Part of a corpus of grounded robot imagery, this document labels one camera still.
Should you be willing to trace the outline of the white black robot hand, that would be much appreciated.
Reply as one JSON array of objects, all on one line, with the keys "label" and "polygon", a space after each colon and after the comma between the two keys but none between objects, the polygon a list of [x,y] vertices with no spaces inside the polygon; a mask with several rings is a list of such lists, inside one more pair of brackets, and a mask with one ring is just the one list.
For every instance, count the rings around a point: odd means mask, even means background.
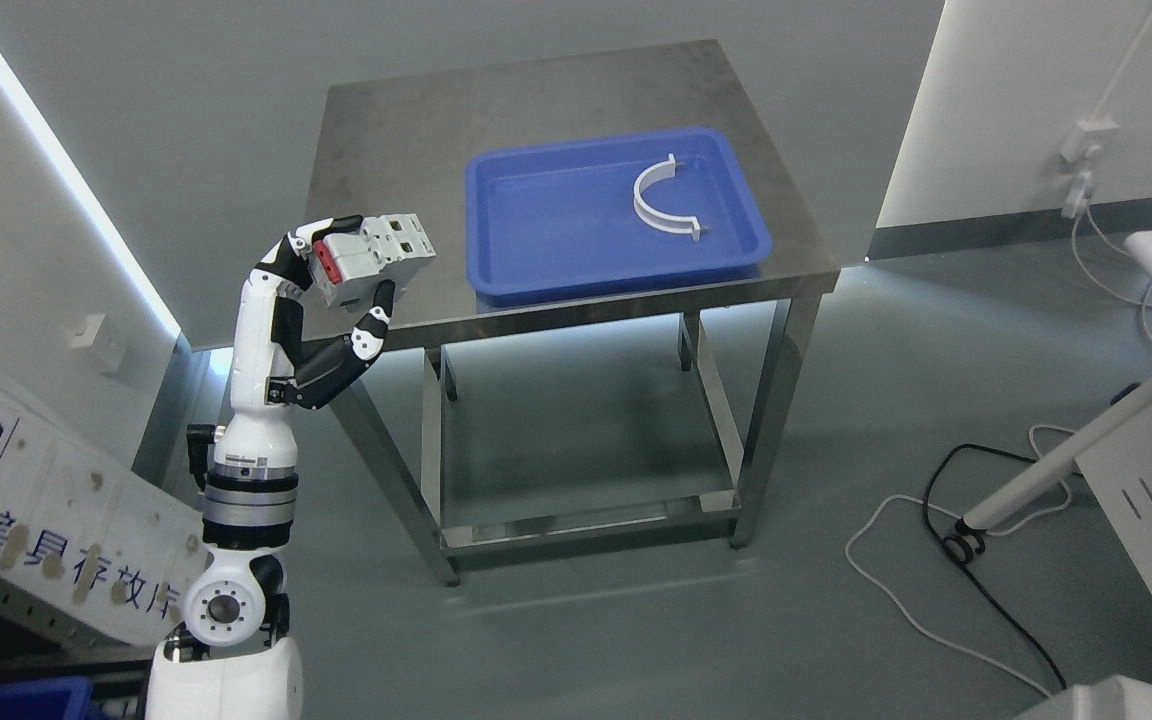
[{"label": "white black robot hand", "polygon": [[381,354],[396,283],[376,287],[372,306],[351,332],[323,342],[302,341],[301,297],[312,285],[314,242],[356,232],[361,215],[301,225],[262,255],[238,297],[230,367],[233,418],[214,448],[220,473],[243,479],[287,477],[297,464],[291,406],[319,409],[351,386]]}]

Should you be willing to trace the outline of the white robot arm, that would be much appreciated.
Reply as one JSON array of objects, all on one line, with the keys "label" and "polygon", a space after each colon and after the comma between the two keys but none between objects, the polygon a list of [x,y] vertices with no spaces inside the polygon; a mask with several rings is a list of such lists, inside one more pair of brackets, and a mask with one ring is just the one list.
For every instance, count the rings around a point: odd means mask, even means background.
[{"label": "white robot arm", "polygon": [[279,555],[300,483],[291,427],[242,416],[227,429],[194,424],[187,447],[207,566],[157,644],[143,717],[298,719],[305,675]]}]

